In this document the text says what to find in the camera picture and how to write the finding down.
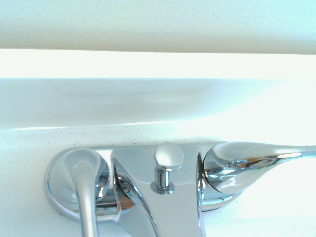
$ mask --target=white wall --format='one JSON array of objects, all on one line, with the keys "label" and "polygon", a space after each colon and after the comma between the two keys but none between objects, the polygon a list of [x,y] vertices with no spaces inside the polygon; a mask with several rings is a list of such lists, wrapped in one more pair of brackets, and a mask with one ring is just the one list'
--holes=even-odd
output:
[{"label": "white wall", "polygon": [[0,0],[0,48],[316,53],[314,0]]}]

